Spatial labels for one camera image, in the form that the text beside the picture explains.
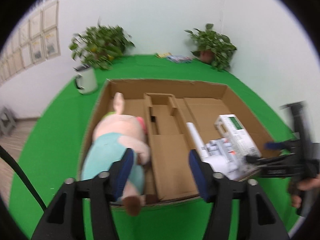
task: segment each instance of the plush pig toy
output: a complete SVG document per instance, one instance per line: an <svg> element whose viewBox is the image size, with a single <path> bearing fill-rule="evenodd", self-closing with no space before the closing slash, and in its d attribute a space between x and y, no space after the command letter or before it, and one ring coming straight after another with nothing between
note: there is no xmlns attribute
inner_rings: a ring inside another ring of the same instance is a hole
<svg viewBox="0 0 320 240"><path fill-rule="evenodd" d="M92 145L84 161L81 179L92 179L102 171L108 171L113 162L121 160L127 148L134 151L134 163L119 202L129 215L137 216L145 205L144 171L141 165L150 160L146 144L146 128L141 117L123 115L124 98L116 93L113 100L115 113L103 117L96 126Z"/></svg>

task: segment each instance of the wooden floor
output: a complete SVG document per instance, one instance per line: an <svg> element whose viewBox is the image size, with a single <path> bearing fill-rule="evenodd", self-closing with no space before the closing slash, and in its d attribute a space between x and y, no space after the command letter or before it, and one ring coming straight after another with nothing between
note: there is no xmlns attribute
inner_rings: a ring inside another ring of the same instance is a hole
<svg viewBox="0 0 320 240"><path fill-rule="evenodd" d="M28 139L36 121L18 121L10 136L0 136L0 145L16 160L19 160L22 148ZM8 205L13 170L0 158L0 194Z"/></svg>

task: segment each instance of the blue plush clothing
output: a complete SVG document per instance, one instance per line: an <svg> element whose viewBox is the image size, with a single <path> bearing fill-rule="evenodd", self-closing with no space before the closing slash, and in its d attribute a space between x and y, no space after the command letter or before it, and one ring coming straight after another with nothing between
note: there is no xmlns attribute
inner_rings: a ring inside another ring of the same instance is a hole
<svg viewBox="0 0 320 240"><path fill-rule="evenodd" d="M118 142L121 133L107 133L99 136L92 144L85 158L81 180L92 179L102 171L108 171L112 163L121 160L126 147ZM143 193L144 172L137 165L137 154L134 152L134 163L128 180Z"/></svg>

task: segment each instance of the green tablecloth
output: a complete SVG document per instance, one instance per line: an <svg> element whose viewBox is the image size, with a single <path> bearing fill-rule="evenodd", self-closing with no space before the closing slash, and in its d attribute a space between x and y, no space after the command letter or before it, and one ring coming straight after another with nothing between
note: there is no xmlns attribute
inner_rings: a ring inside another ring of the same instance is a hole
<svg viewBox="0 0 320 240"><path fill-rule="evenodd" d="M196 60L190 64L176 64L155 56L124 57L114 63L111 71L96 70L96 76L99 90L91 95L78 93L72 82L60 92L38 120L22 151L19 164L46 204L66 178L76 176L81 141L105 79L180 79L227 84L256 114L275 140L285 140L290 136L282 120L246 85L230 73L217 72ZM290 196L286 193L288 180L259 179L259 183L289 230L297 216L290 207ZM233 202L230 239L236 239L237 203ZM202 239L210 209L211 205L197 199L169 206L146 207L138 217L129 217L117 209L113 216L121 240L198 240ZM10 212L31 237L42 210L16 175L12 184ZM92 239L87 201L84 214L87 239Z"/></svg>

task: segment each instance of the black lid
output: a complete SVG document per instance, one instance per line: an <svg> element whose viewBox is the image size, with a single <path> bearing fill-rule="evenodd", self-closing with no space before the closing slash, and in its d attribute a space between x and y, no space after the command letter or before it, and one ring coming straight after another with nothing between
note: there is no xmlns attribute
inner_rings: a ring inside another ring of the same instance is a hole
<svg viewBox="0 0 320 240"><path fill-rule="evenodd" d="M88 68L91 68L91 66L89 66L88 64L83 64L83 65L76 67L74 69L75 69L75 71L80 72L80 71L86 70Z"/></svg>

